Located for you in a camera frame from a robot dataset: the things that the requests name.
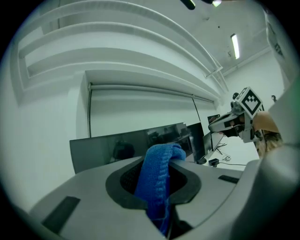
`desk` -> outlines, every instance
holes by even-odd
[[[222,164],[243,164],[246,165],[252,160],[259,159],[257,150],[253,142],[244,143],[239,137],[226,137],[224,136],[220,141],[219,145],[223,143],[227,144],[226,146],[220,147],[219,150],[223,153],[221,155],[218,150],[211,152],[207,155],[207,163],[203,164],[204,166],[209,166],[208,161],[214,158],[219,159],[220,164],[217,165],[218,168],[232,169],[243,171],[246,166],[239,165],[226,165]],[[229,162],[221,161],[223,156],[229,155],[231,160]]]

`white ceiling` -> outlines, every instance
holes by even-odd
[[[61,0],[60,5],[76,1],[80,0]],[[222,2],[214,7],[201,0],[194,0],[196,8],[192,11],[180,0],[123,1],[158,11],[180,24],[217,59],[223,66],[223,73],[268,47],[263,9],[253,1]],[[89,21],[97,17],[89,14]],[[65,18],[61,24],[69,25],[69,22]],[[238,36],[240,46],[238,60],[235,59],[230,38],[233,33]]]

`blue cloth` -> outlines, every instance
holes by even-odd
[[[148,203],[147,215],[166,234],[169,217],[169,160],[185,160],[186,153],[179,144],[159,144],[150,147],[146,153],[135,189],[135,196]]]

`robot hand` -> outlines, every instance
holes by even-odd
[[[222,132],[227,137],[239,136],[244,143],[257,141],[258,138],[253,129],[253,118],[261,106],[262,101],[252,89],[244,88],[235,101],[231,102],[231,112],[210,123],[209,130]]]

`black stripe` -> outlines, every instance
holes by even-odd
[[[65,197],[42,224],[53,233],[59,234],[79,202],[80,199],[76,197]]]

